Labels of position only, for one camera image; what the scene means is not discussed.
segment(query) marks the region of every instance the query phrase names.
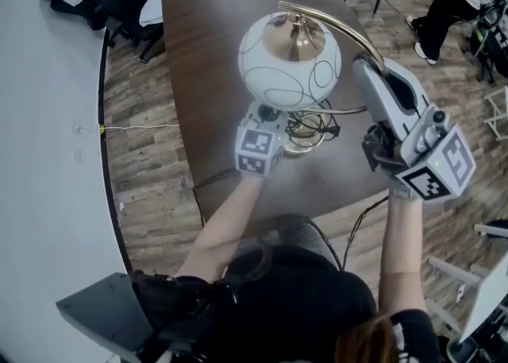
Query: white glass lamp shade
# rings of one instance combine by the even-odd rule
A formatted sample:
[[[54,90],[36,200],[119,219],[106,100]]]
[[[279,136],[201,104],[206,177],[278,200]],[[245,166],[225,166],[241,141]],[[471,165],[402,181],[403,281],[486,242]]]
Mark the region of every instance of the white glass lamp shade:
[[[258,20],[244,35],[239,52],[238,67],[247,89],[267,106],[283,111],[302,110],[321,102],[333,90],[341,73],[341,51],[333,34],[320,22],[324,33],[324,48],[309,60],[285,60],[267,48],[264,29],[274,13]],[[308,41],[297,41],[298,45]]]

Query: person sitting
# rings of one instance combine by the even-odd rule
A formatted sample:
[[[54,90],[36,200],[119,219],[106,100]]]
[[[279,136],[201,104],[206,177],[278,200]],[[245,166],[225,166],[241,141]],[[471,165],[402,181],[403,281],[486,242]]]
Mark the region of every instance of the person sitting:
[[[237,246],[265,180],[244,176],[205,224],[177,280],[214,283],[224,275],[264,273],[217,305],[199,341],[209,363],[438,363],[437,337],[421,289],[422,202],[391,181],[379,310],[368,286],[340,271],[309,225],[280,226],[269,265]],[[175,362],[184,362],[179,358]]]
[[[493,1],[434,0],[426,16],[419,18],[408,16],[407,24],[420,38],[420,42],[414,46],[415,52],[429,64],[434,65],[439,59],[448,29],[460,21],[476,19],[480,8],[490,5]]]

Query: hair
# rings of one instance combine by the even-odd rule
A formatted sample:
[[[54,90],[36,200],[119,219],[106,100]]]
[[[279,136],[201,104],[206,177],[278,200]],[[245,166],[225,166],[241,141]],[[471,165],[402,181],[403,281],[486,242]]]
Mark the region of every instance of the hair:
[[[337,339],[335,363],[397,363],[397,341],[391,320],[378,315],[346,330]]]

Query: brass lamp arm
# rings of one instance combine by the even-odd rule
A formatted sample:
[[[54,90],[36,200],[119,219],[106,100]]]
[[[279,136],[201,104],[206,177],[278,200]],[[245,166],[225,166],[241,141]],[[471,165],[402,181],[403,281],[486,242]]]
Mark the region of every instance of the brass lamp arm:
[[[387,67],[384,64],[383,57],[381,54],[379,54],[375,46],[372,45],[372,43],[367,38],[365,38],[363,35],[352,29],[349,25],[345,24],[341,20],[337,20],[335,17],[323,13],[322,11],[289,2],[279,2],[279,8],[290,13],[303,14],[304,16],[323,21],[330,27],[333,27],[334,29],[347,35],[368,53],[370,58],[372,58],[372,63],[377,67],[379,73],[381,75],[387,75],[388,71]]]

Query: shoe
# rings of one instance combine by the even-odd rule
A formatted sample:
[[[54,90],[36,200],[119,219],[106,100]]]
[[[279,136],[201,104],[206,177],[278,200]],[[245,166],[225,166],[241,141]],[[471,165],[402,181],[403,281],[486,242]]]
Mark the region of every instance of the shoe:
[[[414,45],[414,51],[416,52],[416,55],[418,55],[420,58],[426,60],[429,64],[431,64],[431,65],[437,64],[437,61],[427,58],[427,55],[423,52],[423,49],[421,49],[421,44],[419,42],[417,42]]]
[[[411,27],[414,31],[418,31],[417,28],[413,25],[413,20],[414,20],[414,17],[409,15],[406,17],[406,24]]]

